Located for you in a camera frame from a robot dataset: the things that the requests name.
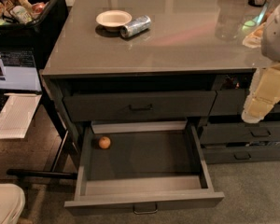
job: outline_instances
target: concrete floor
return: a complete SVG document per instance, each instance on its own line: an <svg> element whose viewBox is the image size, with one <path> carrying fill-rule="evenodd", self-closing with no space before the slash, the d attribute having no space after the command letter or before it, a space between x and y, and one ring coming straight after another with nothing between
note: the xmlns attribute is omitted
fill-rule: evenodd
<svg viewBox="0 0 280 224"><path fill-rule="evenodd" d="M51 154L61 142L45 110L40 107L23 140L0 141L0 182L16 183L26 195L21 214L34 224L280 224L280 161L209 165L214 188L225 193L215 208L163 211L155 215L133 213L73 217L64 202L74 197L76 181L7 175L9 168L48 170ZM69 157L65 172L75 172Z"/></svg>

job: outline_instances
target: bowl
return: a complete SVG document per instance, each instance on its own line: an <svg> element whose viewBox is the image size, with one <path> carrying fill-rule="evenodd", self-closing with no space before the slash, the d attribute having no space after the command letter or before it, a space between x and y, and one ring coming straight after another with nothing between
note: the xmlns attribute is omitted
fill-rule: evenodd
<svg viewBox="0 0 280 224"><path fill-rule="evenodd" d="M120 10L110 10L99 14L96 21L109 32L118 32L124 24L130 22L132 16Z"/></svg>

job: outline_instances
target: black crate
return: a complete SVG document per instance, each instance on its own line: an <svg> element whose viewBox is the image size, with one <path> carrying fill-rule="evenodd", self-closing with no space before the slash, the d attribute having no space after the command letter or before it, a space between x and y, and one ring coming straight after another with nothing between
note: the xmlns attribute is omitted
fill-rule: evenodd
<svg viewBox="0 0 280 224"><path fill-rule="evenodd" d="M68 16L65 0L28 0L47 3L41 15L27 24L0 26L0 49L33 49L38 69L43 69Z"/></svg>

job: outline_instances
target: paper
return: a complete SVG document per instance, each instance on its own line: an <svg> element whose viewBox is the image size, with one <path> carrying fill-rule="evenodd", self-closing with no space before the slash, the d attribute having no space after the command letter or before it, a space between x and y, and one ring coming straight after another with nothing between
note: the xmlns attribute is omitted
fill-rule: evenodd
<svg viewBox="0 0 280 224"><path fill-rule="evenodd" d="M24 138L41 95L13 94L0 113L0 139Z"/></svg>

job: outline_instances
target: gray countertop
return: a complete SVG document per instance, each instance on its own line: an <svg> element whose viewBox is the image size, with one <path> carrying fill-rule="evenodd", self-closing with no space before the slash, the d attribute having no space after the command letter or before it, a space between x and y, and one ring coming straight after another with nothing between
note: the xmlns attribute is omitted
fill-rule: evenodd
<svg viewBox="0 0 280 224"><path fill-rule="evenodd" d="M150 30L125 40L96 22L120 9L148 15ZM262 8L246 0L76 0L44 76L251 70L270 64L242 45Z"/></svg>

